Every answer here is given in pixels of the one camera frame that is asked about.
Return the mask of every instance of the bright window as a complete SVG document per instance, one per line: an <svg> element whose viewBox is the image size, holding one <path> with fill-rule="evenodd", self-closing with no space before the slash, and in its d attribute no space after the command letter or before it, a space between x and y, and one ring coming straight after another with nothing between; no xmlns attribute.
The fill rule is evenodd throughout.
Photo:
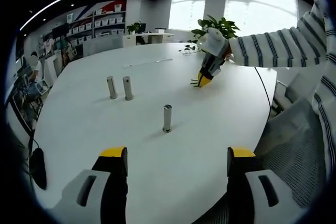
<svg viewBox="0 0 336 224"><path fill-rule="evenodd" d="M172 0L169 29L193 30L200 28L198 19L203 19L205 0Z"/></svg>
<svg viewBox="0 0 336 224"><path fill-rule="evenodd" d="M224 17L241 29L237 36L296 26L297 0L226 0Z"/></svg>

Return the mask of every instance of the striped shirt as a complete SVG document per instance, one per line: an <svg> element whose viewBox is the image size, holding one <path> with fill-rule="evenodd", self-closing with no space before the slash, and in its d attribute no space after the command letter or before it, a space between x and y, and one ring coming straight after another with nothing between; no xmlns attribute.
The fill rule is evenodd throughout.
<svg viewBox="0 0 336 224"><path fill-rule="evenodd" d="M325 62L312 106L319 116L327 175L335 169L336 32L328 11L315 1L297 27L229 40L235 62L253 67L307 67Z"/></svg>

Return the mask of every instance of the metal cylinder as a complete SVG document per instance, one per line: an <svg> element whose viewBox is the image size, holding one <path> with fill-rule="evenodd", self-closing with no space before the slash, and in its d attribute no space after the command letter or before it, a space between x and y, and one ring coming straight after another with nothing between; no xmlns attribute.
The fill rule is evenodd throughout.
<svg viewBox="0 0 336 224"><path fill-rule="evenodd" d="M108 76L107 77L107 85L109 87L109 91L110 91L110 98L111 99L115 99L117 98L118 94L116 92L116 87L114 85L114 80L113 80L113 76Z"/></svg>
<svg viewBox="0 0 336 224"><path fill-rule="evenodd" d="M163 106L163 131L165 133L171 132L172 124L172 107L169 104Z"/></svg>
<svg viewBox="0 0 336 224"><path fill-rule="evenodd" d="M124 82L125 100L130 101L133 99L131 79L129 76L125 76L122 80Z"/></svg>

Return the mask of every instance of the desk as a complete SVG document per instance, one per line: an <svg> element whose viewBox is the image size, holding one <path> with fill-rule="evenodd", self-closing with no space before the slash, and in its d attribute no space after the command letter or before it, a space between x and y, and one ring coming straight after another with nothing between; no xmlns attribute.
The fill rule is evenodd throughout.
<svg viewBox="0 0 336 224"><path fill-rule="evenodd" d="M136 37L148 37L149 44L174 42L174 34L143 33L143 34L124 35L122 37L123 47L135 46L137 43Z"/></svg>
<svg viewBox="0 0 336 224"><path fill-rule="evenodd" d="M127 224L192 223L223 196L227 148L254 150L267 121L267 97L254 68L230 62L210 84L193 87L204 53L183 55L184 45L120 48L64 69L35 131L45 154L48 187L35 187L44 207L53 207L102 150L121 145L128 148ZM162 59L172 60L155 62ZM259 73L272 101L276 72ZM110 75L116 100L109 98ZM124 99L124 76L131 77L131 101ZM170 133L162 131L165 104L172 106Z"/></svg>

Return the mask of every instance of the striped sleeve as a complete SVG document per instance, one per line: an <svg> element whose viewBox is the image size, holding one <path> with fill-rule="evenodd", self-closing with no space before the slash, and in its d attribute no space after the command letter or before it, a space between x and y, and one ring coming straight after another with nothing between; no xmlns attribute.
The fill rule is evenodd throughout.
<svg viewBox="0 0 336 224"><path fill-rule="evenodd" d="M234 60L252 67L306 67L326 61L323 13L314 4L297 28L230 39Z"/></svg>

